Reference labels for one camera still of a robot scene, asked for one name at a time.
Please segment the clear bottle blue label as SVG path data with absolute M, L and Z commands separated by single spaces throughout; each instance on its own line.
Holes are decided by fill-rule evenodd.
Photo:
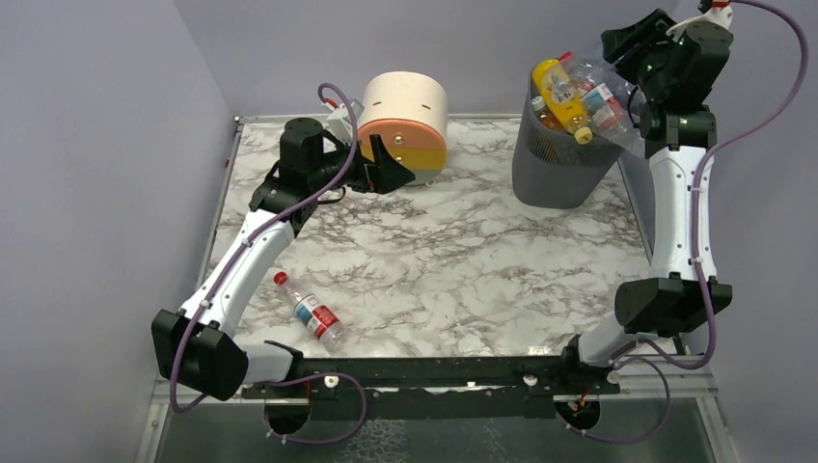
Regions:
M 573 60 L 561 64 L 581 95 L 596 85 L 605 83 L 620 103 L 626 103 L 632 95 L 635 95 L 631 100 L 632 103 L 639 103 L 643 100 L 641 91 L 618 75 L 615 68 L 601 58 L 574 54 Z

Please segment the red cap bottle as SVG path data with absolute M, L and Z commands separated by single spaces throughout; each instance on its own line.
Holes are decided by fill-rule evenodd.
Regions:
M 571 51 L 567 51 L 567 52 L 563 53 L 559 57 L 559 60 L 564 64 L 569 63 L 573 59 L 574 59 L 574 54 Z
M 335 312 L 309 286 L 293 279 L 286 272 L 276 273 L 273 280 L 278 290 L 293 304 L 293 315 L 310 335 L 328 351 L 338 351 L 344 327 Z
M 630 121 L 627 112 L 605 83 L 586 92 L 581 97 L 581 102 L 598 131 L 606 131 Z

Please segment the yellow juice bottle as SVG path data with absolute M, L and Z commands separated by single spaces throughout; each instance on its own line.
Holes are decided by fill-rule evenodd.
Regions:
M 532 70 L 532 82 L 562 128 L 580 145 L 589 143 L 593 132 L 588 113 L 561 62 L 548 59 L 536 65 Z

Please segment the orange drink bottle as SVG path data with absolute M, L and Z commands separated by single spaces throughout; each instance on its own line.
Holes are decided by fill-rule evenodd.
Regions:
M 551 109 L 546 104 L 541 95 L 537 95 L 531 99 L 531 106 L 537 119 L 547 128 L 552 131 L 564 133 L 564 127 L 561 125 L 557 117 L 553 114 Z

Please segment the clear bottle white blue cap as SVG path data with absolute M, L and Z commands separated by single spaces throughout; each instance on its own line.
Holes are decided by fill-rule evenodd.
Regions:
M 592 129 L 596 135 L 599 135 L 609 142 L 620 146 L 636 157 L 644 158 L 644 140 L 639 131 L 633 127 L 631 121 L 622 123 L 621 125 L 616 125 L 615 127 L 606 131 L 598 131 L 594 126 L 592 126 Z

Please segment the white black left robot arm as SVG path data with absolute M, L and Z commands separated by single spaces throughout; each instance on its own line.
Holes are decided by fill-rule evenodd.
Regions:
M 234 336 L 251 298 L 277 257 L 302 230 L 328 190 L 385 195 L 414 181 L 384 139 L 343 142 L 311 118 L 288 121 L 279 159 L 255 190 L 232 244 L 192 296 L 161 310 L 150 331 L 172 407 L 179 386 L 226 400 L 244 384 L 283 382 L 301 352 L 275 341 L 243 347 Z

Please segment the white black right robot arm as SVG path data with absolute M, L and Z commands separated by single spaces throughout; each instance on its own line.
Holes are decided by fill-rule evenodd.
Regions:
M 731 302 L 710 250 L 718 135 L 705 100 L 730 55 L 732 17 L 729 2 L 703 1 L 695 17 L 678 22 L 659 9 L 601 36 L 603 60 L 644 95 L 637 127 L 653 181 L 654 245 L 647 277 L 618 287 L 613 315 L 563 348 L 569 362 L 608 368 L 630 348 L 714 331 Z

